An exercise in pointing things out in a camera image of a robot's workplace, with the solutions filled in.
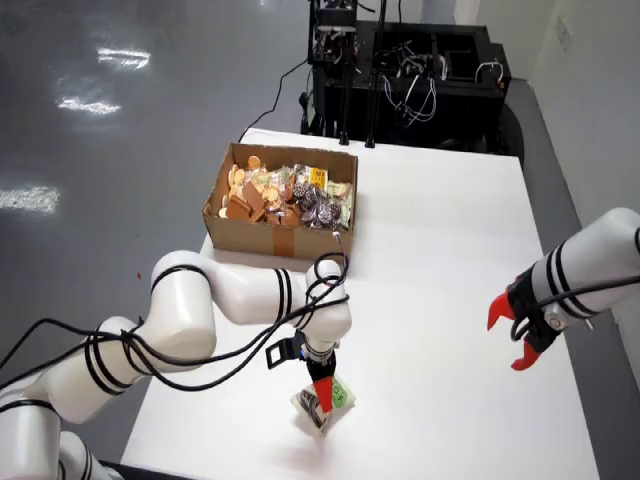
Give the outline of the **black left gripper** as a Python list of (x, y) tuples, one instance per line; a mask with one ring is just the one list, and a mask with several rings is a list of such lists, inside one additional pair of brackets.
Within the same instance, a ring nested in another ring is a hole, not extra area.
[(303, 354), (322, 411), (328, 414), (333, 410), (333, 376), (337, 364), (335, 350), (322, 353), (303, 351)]

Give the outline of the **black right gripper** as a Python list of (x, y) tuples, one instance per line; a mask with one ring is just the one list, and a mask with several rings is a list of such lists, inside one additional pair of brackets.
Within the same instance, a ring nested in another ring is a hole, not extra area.
[(540, 353), (547, 350), (559, 332), (551, 328), (544, 319), (544, 312), (538, 306), (532, 286), (532, 273), (523, 272), (511, 283), (506, 293), (497, 296), (491, 303), (488, 312), (487, 330), (491, 330), (500, 318), (513, 319), (511, 340), (523, 340), (523, 354), (514, 360), (511, 368), (514, 371), (525, 371), (533, 366)]

